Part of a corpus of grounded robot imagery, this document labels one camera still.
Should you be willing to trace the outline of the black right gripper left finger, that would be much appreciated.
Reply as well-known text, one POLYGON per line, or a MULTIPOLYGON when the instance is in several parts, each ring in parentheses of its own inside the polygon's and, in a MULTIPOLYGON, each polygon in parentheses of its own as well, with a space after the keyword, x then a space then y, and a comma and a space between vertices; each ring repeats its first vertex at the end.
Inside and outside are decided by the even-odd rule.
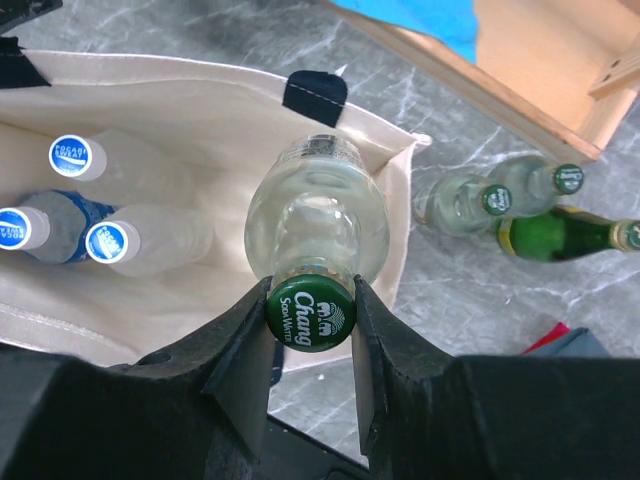
POLYGON ((274 341, 267 280, 133 365, 1 350, 5 479, 249 479, 274 341))

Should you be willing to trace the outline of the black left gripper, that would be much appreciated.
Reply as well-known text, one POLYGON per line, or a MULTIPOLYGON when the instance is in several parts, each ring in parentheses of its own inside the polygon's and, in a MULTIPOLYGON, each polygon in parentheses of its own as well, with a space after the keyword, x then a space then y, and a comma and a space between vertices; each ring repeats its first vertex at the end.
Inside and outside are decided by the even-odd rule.
POLYGON ((62 6, 62 0, 0 0, 0 34, 62 6))

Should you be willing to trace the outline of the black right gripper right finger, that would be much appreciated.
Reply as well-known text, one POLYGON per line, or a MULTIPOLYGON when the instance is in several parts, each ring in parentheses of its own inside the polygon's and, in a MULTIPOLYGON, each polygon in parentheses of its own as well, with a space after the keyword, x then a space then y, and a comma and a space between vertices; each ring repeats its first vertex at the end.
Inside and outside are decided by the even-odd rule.
POLYGON ((357 279, 352 352, 360 448, 376 479, 635 479, 632 359, 461 356, 357 279))

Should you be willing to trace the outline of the chang soda bottle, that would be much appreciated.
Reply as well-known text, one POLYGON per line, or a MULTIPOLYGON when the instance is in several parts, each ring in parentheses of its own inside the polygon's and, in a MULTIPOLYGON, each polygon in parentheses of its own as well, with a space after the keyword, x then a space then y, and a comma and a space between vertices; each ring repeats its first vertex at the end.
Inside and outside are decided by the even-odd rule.
POLYGON ((462 237, 487 230, 505 217, 513 204, 503 184, 477 174, 457 174, 422 188, 412 202, 417 223, 443 234, 462 237))
POLYGON ((355 145, 317 134, 284 150, 257 188, 244 230, 254 275, 270 278, 267 323, 286 347, 341 344, 356 321, 355 281, 389 253, 384 197, 355 145))
POLYGON ((533 217, 550 211, 561 196, 573 195, 585 175, 572 163, 559 164, 540 155, 525 155, 499 163, 488 177, 511 193, 509 216, 533 217))

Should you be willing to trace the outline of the Chang soda bottle front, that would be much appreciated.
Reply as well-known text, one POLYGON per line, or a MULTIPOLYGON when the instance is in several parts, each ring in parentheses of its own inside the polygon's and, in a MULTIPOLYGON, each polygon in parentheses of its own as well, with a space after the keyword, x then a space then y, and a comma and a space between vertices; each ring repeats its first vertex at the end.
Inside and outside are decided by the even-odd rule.
POLYGON ((389 253, 384 197, 355 145, 317 134, 284 150, 257 188, 244 230, 254 275, 270 278, 267 323, 286 347, 341 344, 356 321, 355 281, 389 253))

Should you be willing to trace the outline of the green Perrier lemon bottle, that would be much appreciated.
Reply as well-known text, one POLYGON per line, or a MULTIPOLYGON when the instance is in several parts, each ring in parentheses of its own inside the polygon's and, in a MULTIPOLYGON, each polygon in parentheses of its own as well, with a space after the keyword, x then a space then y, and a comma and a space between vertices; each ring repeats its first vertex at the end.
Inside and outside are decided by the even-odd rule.
POLYGON ((607 250, 639 249, 639 222, 609 220, 575 207, 557 205, 533 217, 497 222, 496 239, 508 255, 557 263, 607 250))

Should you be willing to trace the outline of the cream canvas tote bag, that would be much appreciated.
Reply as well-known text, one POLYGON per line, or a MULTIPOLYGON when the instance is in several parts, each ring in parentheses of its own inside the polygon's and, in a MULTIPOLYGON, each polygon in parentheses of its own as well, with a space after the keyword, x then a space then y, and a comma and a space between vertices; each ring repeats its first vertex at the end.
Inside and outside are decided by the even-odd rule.
POLYGON ((1 255, 1 339, 100 366, 133 363, 230 309, 256 282, 243 230, 278 154, 325 126, 287 107, 285 78, 186 59, 25 51, 43 87, 1 93, 1 201, 64 189, 50 142, 121 130, 191 165, 197 205, 218 239, 202 261, 147 278, 83 262, 47 266, 1 255))

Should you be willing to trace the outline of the folded red garment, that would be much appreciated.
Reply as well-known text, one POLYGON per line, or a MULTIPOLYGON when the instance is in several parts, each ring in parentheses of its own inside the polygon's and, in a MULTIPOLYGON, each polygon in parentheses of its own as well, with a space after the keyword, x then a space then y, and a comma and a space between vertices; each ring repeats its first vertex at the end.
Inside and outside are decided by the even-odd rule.
POLYGON ((571 329, 564 323, 558 322, 548 333, 539 338, 530 347, 523 351, 523 355, 530 354, 568 334, 571 329))

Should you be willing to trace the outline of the folded grey-blue garment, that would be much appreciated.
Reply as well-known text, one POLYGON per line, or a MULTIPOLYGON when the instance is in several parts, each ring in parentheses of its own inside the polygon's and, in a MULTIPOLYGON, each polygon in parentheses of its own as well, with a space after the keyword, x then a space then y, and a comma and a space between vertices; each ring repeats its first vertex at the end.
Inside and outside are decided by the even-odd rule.
POLYGON ((539 347, 531 353, 538 357, 566 358, 610 358, 610 353, 593 332, 580 327, 569 331, 556 340, 539 347))

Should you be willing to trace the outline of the blue-cap water bottle front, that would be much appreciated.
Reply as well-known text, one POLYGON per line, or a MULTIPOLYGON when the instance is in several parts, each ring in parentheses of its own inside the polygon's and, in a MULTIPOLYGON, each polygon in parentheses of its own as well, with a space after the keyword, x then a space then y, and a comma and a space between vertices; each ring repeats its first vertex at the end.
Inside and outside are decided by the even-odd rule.
POLYGON ((147 277, 201 260, 215 243, 211 221, 193 209, 123 207, 92 226, 89 257, 128 277, 147 277))

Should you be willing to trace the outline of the blue-cap water bottle rear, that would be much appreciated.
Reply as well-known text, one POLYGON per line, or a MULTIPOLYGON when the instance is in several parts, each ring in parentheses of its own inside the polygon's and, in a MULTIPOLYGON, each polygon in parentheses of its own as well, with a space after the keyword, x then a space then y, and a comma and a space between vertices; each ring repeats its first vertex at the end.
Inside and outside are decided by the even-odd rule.
POLYGON ((121 131, 87 137, 66 134, 49 147, 48 160, 85 198, 118 207, 152 203, 188 206, 194 180, 183 163, 121 131))

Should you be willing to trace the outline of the blue-cap water bottle labelled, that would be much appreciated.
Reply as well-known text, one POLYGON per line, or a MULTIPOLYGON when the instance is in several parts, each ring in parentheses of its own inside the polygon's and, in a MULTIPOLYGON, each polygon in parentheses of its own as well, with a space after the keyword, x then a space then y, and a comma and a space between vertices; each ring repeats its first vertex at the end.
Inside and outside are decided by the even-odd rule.
POLYGON ((34 193, 18 206, 1 209, 1 248, 51 265, 85 261, 88 231, 115 212, 114 206, 75 191, 34 193))

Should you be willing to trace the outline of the wooden clothes rack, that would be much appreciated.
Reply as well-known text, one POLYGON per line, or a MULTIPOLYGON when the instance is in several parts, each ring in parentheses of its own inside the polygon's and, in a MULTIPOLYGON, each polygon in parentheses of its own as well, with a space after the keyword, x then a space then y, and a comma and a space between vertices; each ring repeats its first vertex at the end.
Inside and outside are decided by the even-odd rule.
POLYGON ((474 63, 431 36, 326 5, 562 162, 599 159, 639 91, 636 1, 478 1, 474 63))

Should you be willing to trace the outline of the turquoise t-shirt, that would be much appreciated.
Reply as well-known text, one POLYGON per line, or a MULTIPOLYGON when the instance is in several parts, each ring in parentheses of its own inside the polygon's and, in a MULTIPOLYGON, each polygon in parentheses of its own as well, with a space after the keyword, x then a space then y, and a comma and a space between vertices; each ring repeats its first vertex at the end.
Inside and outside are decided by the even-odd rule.
POLYGON ((479 23, 473 0, 337 0, 333 4, 441 41, 476 63, 479 23))

